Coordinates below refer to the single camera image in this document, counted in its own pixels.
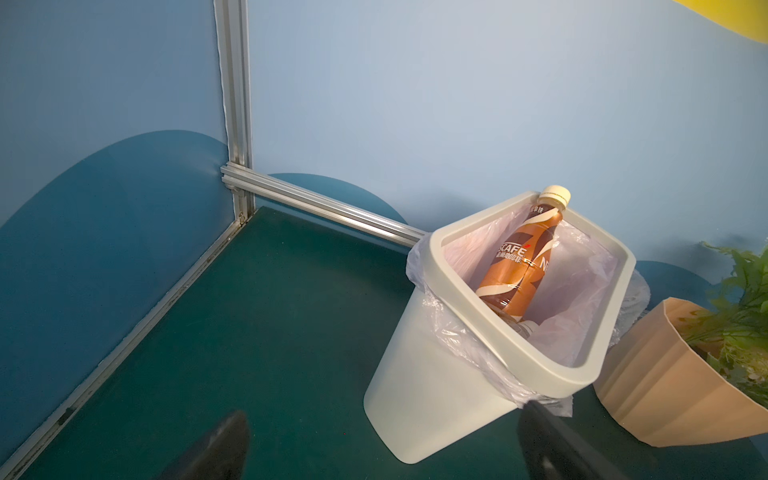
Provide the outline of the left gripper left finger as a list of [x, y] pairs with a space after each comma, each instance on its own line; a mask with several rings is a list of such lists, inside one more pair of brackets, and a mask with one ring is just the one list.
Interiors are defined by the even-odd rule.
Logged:
[[242, 410], [230, 412], [171, 462], [156, 479], [241, 479], [250, 446]]

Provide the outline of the brown coffee bottle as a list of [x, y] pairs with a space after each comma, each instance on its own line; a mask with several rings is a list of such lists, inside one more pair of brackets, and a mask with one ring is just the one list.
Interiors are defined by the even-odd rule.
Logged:
[[544, 279], [556, 244], [555, 233], [571, 192], [545, 188], [523, 223], [501, 244], [477, 296], [508, 324], [519, 324]]

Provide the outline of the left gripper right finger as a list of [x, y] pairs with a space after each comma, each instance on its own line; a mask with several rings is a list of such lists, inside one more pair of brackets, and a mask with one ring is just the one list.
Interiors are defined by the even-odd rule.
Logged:
[[517, 435], [530, 479], [627, 479], [537, 401], [529, 401], [522, 408]]

